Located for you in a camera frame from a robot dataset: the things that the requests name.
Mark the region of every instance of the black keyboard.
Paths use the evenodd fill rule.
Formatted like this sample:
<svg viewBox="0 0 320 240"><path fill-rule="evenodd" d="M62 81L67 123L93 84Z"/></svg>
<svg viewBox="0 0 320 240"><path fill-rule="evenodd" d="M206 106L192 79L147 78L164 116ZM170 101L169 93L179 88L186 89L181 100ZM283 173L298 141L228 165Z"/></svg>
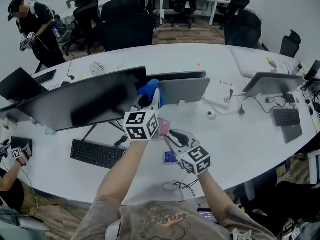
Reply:
<svg viewBox="0 0 320 240"><path fill-rule="evenodd" d="M275 109L273 114L276 126L295 126L301 123L297 109Z"/></svg>
<svg viewBox="0 0 320 240"><path fill-rule="evenodd" d="M44 82L47 82L47 81L50 81L50 80L54 79L54 76L55 76L56 72L57 72L57 70L55 69L53 71L50 71L48 73L45 73L43 75L40 75L40 76L36 77L34 80L36 80L36 82L38 84L42 84Z"/></svg>
<svg viewBox="0 0 320 240"><path fill-rule="evenodd" d="M126 149L74 139L70 157L90 165L111 169L122 158L125 151Z"/></svg>

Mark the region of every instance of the white table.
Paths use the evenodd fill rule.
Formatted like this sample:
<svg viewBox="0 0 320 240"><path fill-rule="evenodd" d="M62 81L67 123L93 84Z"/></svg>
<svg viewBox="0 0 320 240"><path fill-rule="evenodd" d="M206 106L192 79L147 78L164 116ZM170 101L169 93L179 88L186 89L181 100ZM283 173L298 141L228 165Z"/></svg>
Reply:
<svg viewBox="0 0 320 240"><path fill-rule="evenodd" d="M112 1L112 0L99 0L98 7L100 9L100 12L101 12L102 6L109 1ZM208 5L211 6L211 14L210 14L210 21L209 21L210 26L213 24L214 16L216 14L217 5L230 3L230 0L227 0L227 1L226 0L199 0L199 1L208 2L202 10L203 17L205 16L205 13L208 9ZM160 19L159 19L160 25L163 24L163 19L165 18L165 10L164 10L163 6L164 6L164 0L159 0L159 8L157 9L157 15L160 17ZM249 6L247 6L245 9L250 12L255 13L254 10L252 8L250 8ZM63 13L61 13L60 14L61 19L63 21L66 21L66 23L70 24L73 20L74 10L75 10L75 8L70 8L70 9L64 11Z"/></svg>
<svg viewBox="0 0 320 240"><path fill-rule="evenodd" d="M238 59L252 61L259 67L258 61L254 59L255 51L252 50L252 56ZM265 54L271 58L277 56L275 53L265 52ZM63 81L76 82L90 78L89 65L93 61L102 63L107 72L138 66L146 66L149 75L204 70L211 83L219 79L232 81L235 92L241 92L246 86L230 47L214 44L153 45L91 55L74 60L71 65L67 62L48 69L57 69L57 72L54 79L46 82L44 86L49 88ZM75 76L74 81L67 77L69 65L69 75ZM316 135L302 95L295 92L294 96L300 100L297 107L303 135L288 144L285 144L281 128L274 125L272 116L263 113L259 104L253 99L247 99L243 103L245 110L243 117L238 114L218 115L216 120L209 120L206 113L211 107L205 101L186 103L183 106L164 106L160 110L160 117L170 121L172 129L192 132L199 139L212 154L211 174L223 189L228 189L251 180L285 161ZM264 103L264 98L260 98L264 107L270 108ZM234 104L236 111L238 105L236 102ZM33 157L24 170L34 188L70 200L92 202L102 179L109 170L70 158L72 140L81 140L89 129L90 126L87 126L47 136L42 126L22 122L14 132L3 131L1 141L7 138L7 134L33 140ZM123 132L104 123L99 124L87 140L113 145L122 136ZM172 180L191 183L196 177L187 175L178 166L164 165L163 154L168 150L164 141L152 140L149 143L124 201L125 205L135 205L150 200L181 199L178 191L165 191L163 184ZM13 164L13 159L10 157L3 162L9 168ZM19 174L19 179L29 184L23 173ZM192 188L196 197L204 195L199 183ZM186 200L192 198L188 190L184 191L184 198Z"/></svg>

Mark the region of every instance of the black cap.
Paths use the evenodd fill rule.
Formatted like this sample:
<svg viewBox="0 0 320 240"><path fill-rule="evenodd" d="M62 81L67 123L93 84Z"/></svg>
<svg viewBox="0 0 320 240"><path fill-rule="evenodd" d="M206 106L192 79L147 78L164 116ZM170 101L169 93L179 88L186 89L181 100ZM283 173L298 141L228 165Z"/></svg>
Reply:
<svg viewBox="0 0 320 240"><path fill-rule="evenodd" d="M24 0L12 0L8 7L8 21L11 21L13 19L12 12L19 12L19 6Z"/></svg>

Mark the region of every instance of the wooden floor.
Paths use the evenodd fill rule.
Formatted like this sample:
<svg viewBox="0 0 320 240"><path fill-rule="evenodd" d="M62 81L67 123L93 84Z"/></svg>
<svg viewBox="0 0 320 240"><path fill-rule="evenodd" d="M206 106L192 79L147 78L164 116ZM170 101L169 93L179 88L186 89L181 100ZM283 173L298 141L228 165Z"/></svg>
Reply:
<svg viewBox="0 0 320 240"><path fill-rule="evenodd" d="M153 44L199 43L223 45L225 43L224 31L219 29L220 26L218 24L214 23L212 26L209 26L209 19L201 18L200 16L195 17L195 19L195 23L192 24L191 29L184 24L171 26L170 22L164 20L164 24L158 25L155 30ZM76 48L76 46L73 46L71 49L76 59L88 56L85 50L78 51ZM95 44L91 51L92 54L97 54L102 53L104 49L101 45ZM73 56L70 54L69 56L65 56L65 59L67 61L73 60ZM291 162L290 171L286 171L285 166L277 169L278 182L288 181L297 184L308 184L310 181L308 161L300 161L292 158ZM226 192L234 199L234 188L228 189ZM81 223L79 219L84 218L91 205L90 203L68 201L41 191L36 191L36 195L40 202L40 208L35 216L43 220L50 228L50 232L45 233L43 236L45 240L69 240ZM35 206L34 196L31 190L25 193L25 198L28 200L30 207ZM200 200L201 202L206 202L204 198L200 198ZM79 219L75 218L61 206L52 206L52 204L62 205L79 217Z"/></svg>

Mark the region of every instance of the gray t-shirt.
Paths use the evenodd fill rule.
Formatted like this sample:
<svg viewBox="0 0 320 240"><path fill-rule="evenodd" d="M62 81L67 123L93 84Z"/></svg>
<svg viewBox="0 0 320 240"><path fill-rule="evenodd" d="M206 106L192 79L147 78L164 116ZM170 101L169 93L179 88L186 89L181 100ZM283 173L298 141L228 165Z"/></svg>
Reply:
<svg viewBox="0 0 320 240"><path fill-rule="evenodd" d="M151 201L133 206L130 213L121 217L115 201L101 195L94 200L72 239L104 240L107 228L120 219L118 239L121 240L232 240L234 229L241 234L251 231L253 240L276 239L236 205L225 209L224 218L217 225L190 208L188 203L179 202Z"/></svg>

